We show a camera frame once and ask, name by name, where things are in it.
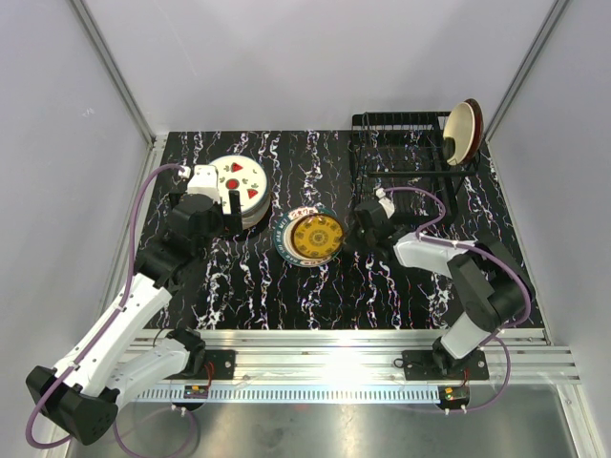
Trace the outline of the amber patterned glass plate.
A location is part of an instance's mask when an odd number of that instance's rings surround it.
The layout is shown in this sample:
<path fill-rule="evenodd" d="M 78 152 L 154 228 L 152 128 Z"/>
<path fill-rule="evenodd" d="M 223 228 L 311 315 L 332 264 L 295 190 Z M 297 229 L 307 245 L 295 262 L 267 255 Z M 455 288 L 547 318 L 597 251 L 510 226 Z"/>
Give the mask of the amber patterned glass plate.
<path fill-rule="evenodd" d="M 328 214 L 314 214 L 298 220 L 290 240 L 296 252 L 307 259 L 320 260 L 334 255 L 345 238 L 343 225 Z"/>

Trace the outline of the cream plate with black sprig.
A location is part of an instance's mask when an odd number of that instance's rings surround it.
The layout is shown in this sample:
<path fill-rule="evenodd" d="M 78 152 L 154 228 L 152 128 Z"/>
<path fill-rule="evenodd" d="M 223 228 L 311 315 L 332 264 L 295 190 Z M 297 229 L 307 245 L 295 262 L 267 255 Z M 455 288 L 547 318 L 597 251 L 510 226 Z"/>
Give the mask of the cream plate with black sprig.
<path fill-rule="evenodd" d="M 474 106 L 469 100 L 460 102 L 451 110 L 442 134 L 442 154 L 449 166 L 458 166 L 472 159 L 476 121 Z"/>

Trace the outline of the red floral plate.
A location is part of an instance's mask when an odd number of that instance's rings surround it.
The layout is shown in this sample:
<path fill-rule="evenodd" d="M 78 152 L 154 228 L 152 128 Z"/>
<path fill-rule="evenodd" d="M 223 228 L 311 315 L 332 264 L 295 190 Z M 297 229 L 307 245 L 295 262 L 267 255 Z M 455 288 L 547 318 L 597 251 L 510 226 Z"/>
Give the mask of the red floral plate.
<path fill-rule="evenodd" d="M 484 118 L 479 103 L 474 98 L 468 98 L 465 102 L 472 108 L 474 113 L 474 137 L 470 143 L 470 149 L 465 156 L 465 162 L 471 162 L 481 144 L 484 130 Z"/>

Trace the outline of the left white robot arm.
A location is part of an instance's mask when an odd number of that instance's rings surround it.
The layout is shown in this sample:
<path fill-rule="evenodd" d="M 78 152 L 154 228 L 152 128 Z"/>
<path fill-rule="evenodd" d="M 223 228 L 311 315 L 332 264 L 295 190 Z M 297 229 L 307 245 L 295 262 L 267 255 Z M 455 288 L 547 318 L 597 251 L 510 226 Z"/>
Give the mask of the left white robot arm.
<path fill-rule="evenodd" d="M 238 228 L 239 218 L 223 213 L 216 191 L 179 195 L 162 231 L 137 252 L 124 290 L 90 331 L 53 367 L 38 365 L 28 375 L 32 418 L 43 415 L 87 446 L 106 433 L 126 404 L 161 380 L 213 377 L 205 341 L 184 327 L 170 330 L 124 367 L 117 363 L 203 264 L 212 240 Z"/>

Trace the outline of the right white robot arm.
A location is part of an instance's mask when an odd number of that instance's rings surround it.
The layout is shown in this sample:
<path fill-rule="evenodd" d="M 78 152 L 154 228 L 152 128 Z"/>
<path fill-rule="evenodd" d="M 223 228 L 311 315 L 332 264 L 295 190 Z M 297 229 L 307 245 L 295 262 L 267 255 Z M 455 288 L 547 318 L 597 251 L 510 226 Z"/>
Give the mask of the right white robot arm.
<path fill-rule="evenodd" d="M 394 224 L 388 198 L 358 204 L 344 249 L 449 279 L 462 305 L 452 326 L 425 353 L 420 369 L 429 377 L 461 377 L 480 346 L 530 317 L 533 285 L 498 239 L 450 240 Z"/>

